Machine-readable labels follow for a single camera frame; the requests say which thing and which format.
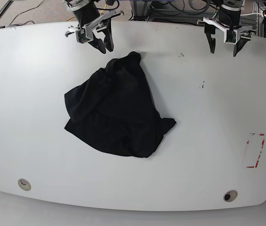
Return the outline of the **table grommet hole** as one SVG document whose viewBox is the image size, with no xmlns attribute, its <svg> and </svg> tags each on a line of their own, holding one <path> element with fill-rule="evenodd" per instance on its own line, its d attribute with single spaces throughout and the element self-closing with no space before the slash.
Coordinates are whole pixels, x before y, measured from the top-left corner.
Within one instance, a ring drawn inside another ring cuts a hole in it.
<svg viewBox="0 0 266 226">
<path fill-rule="evenodd" d="M 230 190 L 224 194 L 223 199 L 225 202 L 232 202 L 237 198 L 237 196 L 238 192 L 236 190 Z"/>
<path fill-rule="evenodd" d="M 18 185 L 24 191 L 30 191 L 31 190 L 31 184 L 23 178 L 18 180 Z"/>
</svg>

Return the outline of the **red tape rectangle marking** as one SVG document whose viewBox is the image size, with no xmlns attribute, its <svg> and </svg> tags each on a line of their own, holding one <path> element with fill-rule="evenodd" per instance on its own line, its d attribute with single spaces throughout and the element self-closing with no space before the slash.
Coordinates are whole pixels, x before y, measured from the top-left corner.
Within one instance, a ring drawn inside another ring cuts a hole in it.
<svg viewBox="0 0 266 226">
<path fill-rule="evenodd" d="M 264 148 L 265 133 L 250 133 L 246 143 L 246 151 L 243 164 L 247 169 L 258 167 L 258 163 Z"/>
</svg>

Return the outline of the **black t-shirt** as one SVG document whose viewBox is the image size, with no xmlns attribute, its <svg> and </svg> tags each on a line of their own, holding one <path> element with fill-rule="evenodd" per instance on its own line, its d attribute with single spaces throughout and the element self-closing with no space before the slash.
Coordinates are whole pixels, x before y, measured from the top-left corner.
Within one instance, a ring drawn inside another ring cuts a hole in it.
<svg viewBox="0 0 266 226">
<path fill-rule="evenodd" d="M 137 52 L 112 59 L 68 91 L 65 130 L 103 153 L 151 156 L 176 121 L 160 117 L 140 62 Z"/>
</svg>

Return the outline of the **left table grommet hole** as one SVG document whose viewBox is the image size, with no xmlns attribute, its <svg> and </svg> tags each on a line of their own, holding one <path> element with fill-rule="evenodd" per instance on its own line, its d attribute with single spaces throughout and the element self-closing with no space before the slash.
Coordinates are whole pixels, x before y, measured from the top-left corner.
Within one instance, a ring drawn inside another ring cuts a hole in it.
<svg viewBox="0 0 266 226">
<path fill-rule="evenodd" d="M 31 184 L 23 178 L 18 180 L 18 185 L 24 191 L 30 191 L 31 190 Z"/>
</svg>

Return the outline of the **right table grommet hole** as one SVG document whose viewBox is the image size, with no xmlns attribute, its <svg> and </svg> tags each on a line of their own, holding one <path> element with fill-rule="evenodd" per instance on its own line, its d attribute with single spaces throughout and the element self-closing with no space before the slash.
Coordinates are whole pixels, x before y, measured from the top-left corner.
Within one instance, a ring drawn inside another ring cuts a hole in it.
<svg viewBox="0 0 266 226">
<path fill-rule="evenodd" d="M 238 192 L 236 190 L 230 190 L 224 194 L 223 199 L 225 202 L 232 202 L 237 198 L 237 196 Z"/>
</svg>

